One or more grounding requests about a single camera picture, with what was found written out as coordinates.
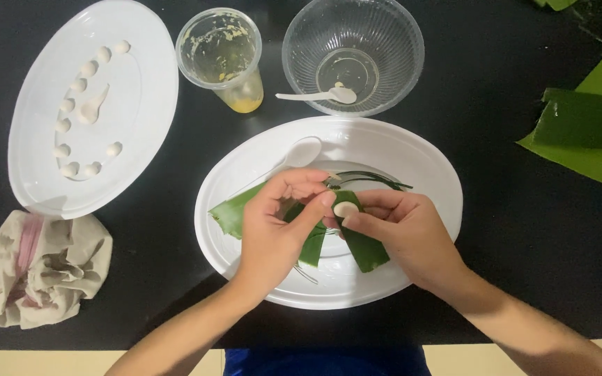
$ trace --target dough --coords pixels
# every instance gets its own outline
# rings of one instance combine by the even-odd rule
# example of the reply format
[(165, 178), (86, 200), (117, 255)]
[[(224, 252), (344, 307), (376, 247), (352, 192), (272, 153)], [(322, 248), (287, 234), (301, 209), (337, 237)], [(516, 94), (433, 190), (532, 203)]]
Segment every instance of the dough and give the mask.
[(101, 46), (96, 50), (96, 57), (102, 62), (108, 63), (110, 61), (110, 50), (104, 46)]
[(94, 176), (94, 175), (98, 174), (99, 171), (101, 171), (101, 163), (94, 162), (91, 165), (85, 166), (84, 170), (85, 170), (85, 175)]
[(347, 218), (347, 216), (357, 211), (359, 211), (359, 208), (350, 201), (339, 202), (334, 206), (334, 214), (340, 218)]
[(71, 89), (76, 90), (79, 93), (84, 92), (87, 87), (88, 81), (84, 78), (79, 78), (78, 80), (71, 82)]
[(120, 142), (114, 142), (110, 145), (108, 145), (108, 148), (106, 148), (106, 154), (110, 155), (111, 157), (115, 157), (117, 155), (119, 155), (122, 152), (122, 144)]
[(69, 131), (70, 128), (71, 120), (69, 119), (57, 120), (57, 122), (55, 123), (55, 131), (57, 132), (66, 133)]
[(130, 48), (131, 48), (131, 45), (129, 44), (129, 42), (126, 40), (122, 40), (122, 41), (118, 42), (113, 49), (118, 54), (126, 54), (127, 52), (129, 52)]
[(64, 99), (60, 105), (60, 109), (64, 112), (71, 112), (76, 107), (76, 102), (73, 98)]
[(83, 77), (92, 77), (96, 73), (96, 64), (94, 62), (87, 62), (83, 64), (80, 68), (80, 73), (83, 74)]
[(52, 151), (53, 155), (57, 158), (66, 158), (71, 154), (71, 148), (67, 144), (61, 144)]
[(76, 166), (69, 164), (62, 166), (62, 168), (60, 168), (60, 172), (65, 177), (74, 177), (78, 173), (78, 169)]

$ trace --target hand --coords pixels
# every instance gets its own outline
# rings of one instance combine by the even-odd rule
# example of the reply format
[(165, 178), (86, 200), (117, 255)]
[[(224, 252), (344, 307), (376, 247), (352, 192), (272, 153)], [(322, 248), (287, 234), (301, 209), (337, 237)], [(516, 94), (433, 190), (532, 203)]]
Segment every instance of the hand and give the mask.
[[(310, 231), (324, 216), (332, 216), (336, 193), (322, 184), (328, 177), (315, 169), (283, 171), (247, 202), (241, 261), (232, 281), (247, 286), (255, 299), (263, 300), (287, 277)], [(290, 224), (276, 217), (280, 201), (289, 198), (306, 204)]]
[[(342, 225), (381, 241), (417, 286), (432, 290), (468, 270), (429, 197), (391, 189), (356, 196), (366, 213), (348, 216)], [(338, 228), (333, 218), (324, 224)]]

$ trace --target table surface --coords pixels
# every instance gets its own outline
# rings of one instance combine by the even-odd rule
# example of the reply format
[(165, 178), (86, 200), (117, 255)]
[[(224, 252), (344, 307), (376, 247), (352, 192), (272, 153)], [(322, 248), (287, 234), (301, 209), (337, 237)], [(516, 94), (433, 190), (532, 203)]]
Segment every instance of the table surface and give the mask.
[[(7, 178), (7, 139), (17, 93), (53, 33), (93, 1), (0, 1), (0, 225), (20, 209)], [(194, 234), (196, 194), (210, 169), (248, 138), (321, 113), (290, 92), (281, 45), (299, 0), (141, 1), (175, 40), (189, 18), (230, 6), (263, 38), (266, 98), (251, 114), (230, 111), (180, 75), (178, 108), (163, 146), (138, 179), (96, 217), (113, 235), (110, 273), (78, 316), (32, 330), (0, 329), (0, 349), (125, 349), (174, 313), (225, 283)], [(456, 241), (484, 278), (590, 338), (602, 338), (602, 184), (524, 150), (548, 87), (574, 88), (602, 45), (570, 13), (530, 0), (412, 1), (422, 29), (419, 83), (396, 107), (373, 116), (437, 146), (464, 189)], [(447, 304), (411, 286), (374, 303), (305, 311), (261, 303), (216, 344), (325, 346), (479, 343), (488, 339)]]

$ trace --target spoon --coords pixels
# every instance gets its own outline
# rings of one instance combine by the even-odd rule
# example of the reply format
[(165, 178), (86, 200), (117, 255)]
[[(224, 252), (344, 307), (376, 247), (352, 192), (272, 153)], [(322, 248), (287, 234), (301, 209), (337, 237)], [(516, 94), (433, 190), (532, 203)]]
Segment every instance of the spoon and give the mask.
[(325, 100), (333, 99), (340, 103), (355, 103), (356, 94), (347, 88), (331, 88), (327, 92), (315, 94), (276, 94), (277, 98), (289, 100)]
[(255, 180), (241, 188), (238, 192), (232, 194), (229, 199), (239, 195), (239, 193), (242, 193), (243, 191), (246, 191), (246, 189), (249, 189), (254, 182), (261, 179), (265, 175), (275, 175), (280, 171), (288, 169), (289, 167), (297, 168), (309, 165), (315, 160), (315, 158), (317, 158), (318, 155), (320, 155), (321, 149), (322, 141), (315, 136), (305, 137), (299, 141), (296, 141), (292, 145), (292, 148), (287, 152), (285, 159), (282, 161), (282, 163), (280, 163), (280, 165), (277, 165), (262, 175), (259, 175)]
[(106, 84), (106, 88), (101, 95), (88, 100), (80, 106), (79, 120), (83, 124), (95, 124), (96, 120), (99, 119), (99, 107), (104, 103), (104, 99), (108, 94), (109, 84)]

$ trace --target blue shirt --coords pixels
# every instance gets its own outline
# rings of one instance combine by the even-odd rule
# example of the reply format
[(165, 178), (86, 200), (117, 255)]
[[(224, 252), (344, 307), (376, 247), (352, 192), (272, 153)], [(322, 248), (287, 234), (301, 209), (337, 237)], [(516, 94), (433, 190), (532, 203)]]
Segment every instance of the blue shirt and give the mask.
[(421, 347), (228, 348), (224, 376), (431, 376)]

